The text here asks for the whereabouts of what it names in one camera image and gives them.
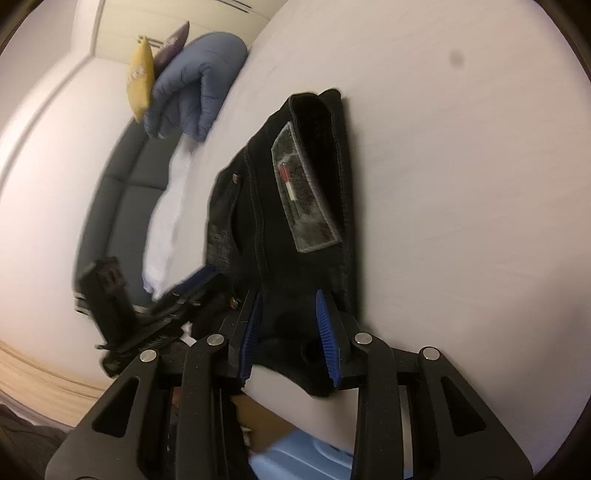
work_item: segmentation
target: white cabinet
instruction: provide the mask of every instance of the white cabinet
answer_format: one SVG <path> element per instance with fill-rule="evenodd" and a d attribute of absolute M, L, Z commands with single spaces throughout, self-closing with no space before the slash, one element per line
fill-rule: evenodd
<path fill-rule="evenodd" d="M 140 36 L 157 51 L 187 20 L 189 40 L 211 31 L 231 32 L 250 45 L 287 0 L 105 0 L 95 55 L 128 63 Z"/>

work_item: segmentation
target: metal pin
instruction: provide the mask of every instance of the metal pin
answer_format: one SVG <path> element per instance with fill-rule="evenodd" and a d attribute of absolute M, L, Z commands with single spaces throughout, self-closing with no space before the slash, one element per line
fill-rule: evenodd
<path fill-rule="evenodd" d="M 155 360 L 157 356 L 158 356 L 158 354 L 154 350 L 144 350 L 143 352 L 140 353 L 139 359 L 142 362 L 147 363 L 147 362 L 151 362 L 152 360 Z"/>
<path fill-rule="evenodd" d="M 355 335 L 355 342 L 360 345 L 369 345 L 373 339 L 374 338 L 370 334 L 365 332 L 359 332 Z"/>
<path fill-rule="evenodd" d="M 207 342 L 211 346 L 221 345 L 224 342 L 224 340 L 225 338 L 223 337 L 223 335 L 220 335 L 219 333 L 214 333 L 207 337 Z"/>
<path fill-rule="evenodd" d="M 423 357 L 425 357 L 427 360 L 437 360 L 439 356 L 439 350 L 433 348 L 432 346 L 428 346 L 425 348 L 425 350 L 423 350 Z"/>

